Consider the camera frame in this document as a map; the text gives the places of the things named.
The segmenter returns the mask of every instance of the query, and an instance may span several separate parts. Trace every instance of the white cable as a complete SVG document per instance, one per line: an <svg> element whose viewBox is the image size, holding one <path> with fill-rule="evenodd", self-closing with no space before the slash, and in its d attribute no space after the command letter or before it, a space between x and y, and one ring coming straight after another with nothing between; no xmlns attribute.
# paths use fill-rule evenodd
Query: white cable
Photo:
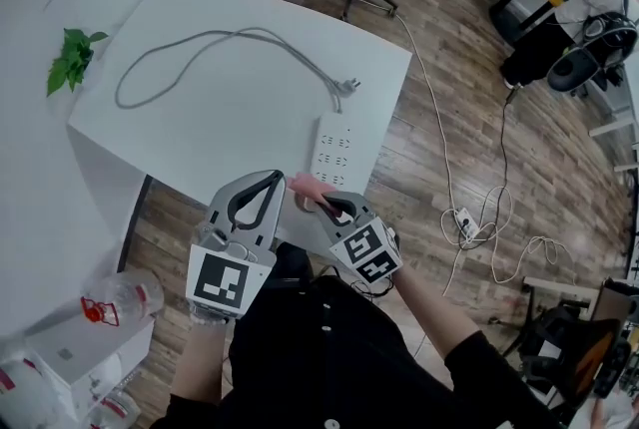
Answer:
<svg viewBox="0 0 639 429"><path fill-rule="evenodd" d="M255 34L255 33L249 33L249 32L264 32L264 33L267 33L267 34L271 35L272 37L265 37L264 35L259 35L259 34ZM207 36L211 36L211 35L222 35L222 37L219 38L219 39L215 39L215 40L207 43L202 48L200 48L196 52L196 54L193 55L189 59L187 64L182 68L182 70L180 71L180 73L178 74L176 79L170 85L168 85L167 87L162 89L160 92L157 92L153 96L150 96L150 97L148 97L146 99L143 99L142 101L139 101L137 103L123 103L122 102L122 100L120 98L120 94L121 94L121 90L122 90L124 81L129 76L131 71L140 62L142 62L145 58L147 58L150 55L153 55L154 53L158 53L159 51L167 50L167 49L170 49L170 48L175 48L176 46L180 46L182 44L186 44L186 43L191 42L193 40L200 39L201 37L207 37ZM185 75L185 73L189 70L191 65L205 51L207 51L208 49L210 49L210 48L212 48L214 46L217 46L217 45L219 45L219 44L221 44L221 43L223 43L225 41L228 41L228 40L233 39L233 38L238 38L238 37L242 37L242 38L245 38L245 39L251 39L251 40L254 40L254 41L261 41L261 42L270 43L270 44L273 44L275 46L279 46L280 48L282 48L285 51L289 52L293 57L298 59L299 62L301 62L309 70L314 72L323 81L323 83L325 84L326 88L328 89L328 92L330 93L330 95L334 99L335 111L337 113L339 113L339 114L341 113L341 98L350 96L351 94L353 94L355 92L356 88L359 86L359 81L357 79L355 79L355 78L353 78L352 80L346 80L344 82L338 82L338 81L334 80L326 72L324 72L318 65L316 65L309 57L307 57L304 53L302 53L300 50L298 50L295 46L292 46L285 39L283 39L278 34L276 34L275 32L273 32L273 31L271 31L271 30L269 30L267 28L249 27L249 28L243 28L242 30L236 30L235 32L230 32L228 30L208 30L206 32L201 32L199 34L195 34L195 35L192 35L190 37L186 37L184 39L180 39L179 41L175 41L175 42L172 42L172 43L169 43L169 44L164 44L162 46L158 46L156 48L152 48L152 49L146 51L145 53L143 53L142 55L140 55L135 60L135 62L133 62L133 64L131 64L127 68L125 73L120 78L120 81L118 82L118 86L116 87L116 92L115 92L115 103L116 103L116 106L118 108L120 108L121 110L133 110L133 109L136 109L136 108L141 108L143 106L146 106L146 105L148 105L150 103L153 103L157 99L160 99L164 95L166 95L169 92L171 92L178 85L178 83L180 83L180 80Z"/></svg>
<svg viewBox="0 0 639 429"><path fill-rule="evenodd" d="M386 7L381 7L379 5L376 5L374 3L371 3L367 0L356 0L358 2L362 2L365 3L366 5L370 5L371 7L375 7L377 9L381 9L384 11L389 11L388 8ZM485 214L485 210L486 210L486 204L488 202L488 199L490 198L490 195L492 194L492 192L494 192L495 190L502 190L503 192L506 192L508 194L508 202L509 202L509 211L508 211L508 219L506 220L506 223L504 225L502 225L500 228L497 228L495 230L495 232L493 232L489 237L487 238L478 238L475 237L473 239L466 239L464 241L461 242L455 242L454 240L450 239L450 237L448 237L448 235L446 234L446 231L443 227L443 219L444 217L449 214L449 213L453 213L453 220L455 221L457 227L459 228L459 230L462 230L461 226L459 225L459 222L457 221L457 218L455 217L457 214L457 209L456 209L456 205L455 205L455 201L454 201L454 196L452 194L452 174L450 172L450 164L448 161L448 146L447 146L447 142L446 142L446 136L445 133L443 131L443 125L441 123L441 117L439 115L439 108L437 107L437 100L435 99L435 93L434 90L432 89L432 86L430 85L430 79L428 78L428 74L426 73L426 68L423 64L423 61L421 60L421 56L419 55L419 51L417 50L417 45L415 43L414 38L412 37L412 34L410 33L410 30L408 29L408 26L406 25L406 23L404 22L403 19L401 19L401 17L398 14L395 14L396 18L399 20L399 22L401 23L401 25L403 26L404 30L406 31L406 34L408 35L408 37L410 38L410 42L412 44L412 49L415 52L415 56L417 57L417 60L419 61L419 65L421 66L421 71L423 72L423 77L426 80L426 85L428 86L428 90L430 92L430 97L432 99L432 105L434 107L435 110L435 114L437 116L437 123L439 125L439 132L441 134L441 141L443 143L443 156L444 156L444 162L446 165L446 174L448 177L448 196L450 197L450 209L444 211L441 214L441 219L440 219L440 226L441 226L441 233L443 234L444 238L450 243L450 244L454 244L456 246L460 246L459 250L457 251L457 254L455 256L455 259L452 263L452 270L450 272L450 277L448 278L448 282L446 284L446 287L443 291L442 296L446 296L446 293L448 292L448 289L450 288L450 285L452 284L452 279L454 277L455 274L455 269L457 266L457 262L459 261L459 257L461 255L461 252L464 251L464 247L468 244L471 244L473 242L486 242L489 241L491 239L494 239L495 241L495 245L492 249L492 255L490 257L490 269L492 271L492 277L495 281L495 283L498 284L502 284L502 283L507 283L509 281L511 281L513 278L515 278L515 276L517 276L517 273L519 272L519 268L521 267L521 263L523 261L524 256L528 253L535 253L539 247L544 244L544 253L545 253L545 257L546 260L551 263L551 264L556 264L557 259L558 259L558 251L557 248L563 248L566 253L568 254L568 256L570 257L570 260L572 261L573 264L573 278L572 278L572 283L575 284L575 280L576 280L576 271L574 270L574 265L575 265L575 261L574 258L572 257L570 251L568 250L568 248L560 243L559 241L556 241L554 239L551 239L549 237L545 237L542 235L536 235L534 237L532 237L529 241L528 241L528 245L526 246L526 248L521 252L521 256L519 257L519 261L517 262L517 267L515 269L515 272L509 276L508 278L505 279L501 279L499 280L497 278L497 274L495 272L495 266L494 266L494 261L495 261L495 255L497 252L497 246L499 244L499 234L508 226L508 224L510 223L510 219L512 218L512 211L513 211L513 204L512 204L512 195L510 193L510 190L506 187L506 186L497 186L494 187L492 190L490 190L483 201L483 205L481 207L481 215L480 215L480 220L479 220L479 232L477 234L481 234L483 231L485 231L487 228L489 228L491 225L492 226L496 226L497 222L496 221L489 221L488 223L484 224L483 223L483 219L484 219L484 214ZM550 256L548 255L548 244L551 243L553 246L553 250L554 250L554 261L550 259ZM419 344L419 347L417 348L417 351L415 352L415 354L413 356L416 356L419 351L421 350L421 347L423 345L423 342L425 340L425 334L424 334L424 338L421 340L421 343Z"/></svg>

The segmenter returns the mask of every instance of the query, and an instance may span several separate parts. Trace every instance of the hand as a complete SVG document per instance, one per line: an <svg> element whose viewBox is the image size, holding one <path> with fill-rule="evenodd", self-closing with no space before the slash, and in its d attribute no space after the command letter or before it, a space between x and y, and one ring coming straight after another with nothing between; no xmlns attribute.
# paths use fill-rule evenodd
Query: hand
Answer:
<svg viewBox="0 0 639 429"><path fill-rule="evenodd" d="M603 401L597 399L595 405L592 408L592 414L590 415L590 428L591 429L604 429L603 423Z"/></svg>

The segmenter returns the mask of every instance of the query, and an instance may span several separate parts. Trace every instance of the power socket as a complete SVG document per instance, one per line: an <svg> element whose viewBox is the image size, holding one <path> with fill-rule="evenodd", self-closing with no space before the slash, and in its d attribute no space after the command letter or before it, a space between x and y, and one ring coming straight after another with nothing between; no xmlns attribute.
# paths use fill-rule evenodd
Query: power socket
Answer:
<svg viewBox="0 0 639 429"><path fill-rule="evenodd" d="M358 132L348 117L330 112L319 118L311 174L341 192L354 192Z"/></svg>
<svg viewBox="0 0 639 429"><path fill-rule="evenodd" d="M457 211L455 218L457 219L457 223L461 227L461 233L464 235L466 240L475 239L475 237L479 234L479 226L475 220L472 219L468 209L461 208Z"/></svg>

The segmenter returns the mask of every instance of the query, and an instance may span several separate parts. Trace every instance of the red bottle cap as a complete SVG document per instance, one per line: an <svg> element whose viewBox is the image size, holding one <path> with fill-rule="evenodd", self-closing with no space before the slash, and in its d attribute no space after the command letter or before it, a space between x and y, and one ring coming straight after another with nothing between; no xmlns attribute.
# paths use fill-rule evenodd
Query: red bottle cap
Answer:
<svg viewBox="0 0 639 429"><path fill-rule="evenodd" d="M102 320L102 314L95 306L85 309L84 314L91 322L100 322Z"/></svg>

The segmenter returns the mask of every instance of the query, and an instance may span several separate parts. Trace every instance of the black shirt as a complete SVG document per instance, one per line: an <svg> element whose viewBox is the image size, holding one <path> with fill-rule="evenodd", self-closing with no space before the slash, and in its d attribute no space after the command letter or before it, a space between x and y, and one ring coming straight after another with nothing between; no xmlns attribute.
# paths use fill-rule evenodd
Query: black shirt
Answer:
<svg viewBox="0 0 639 429"><path fill-rule="evenodd" d="M234 389L220 406L172 396L153 428L559 427L481 332L446 357L451 392L381 310L333 276L263 289L229 357Z"/></svg>

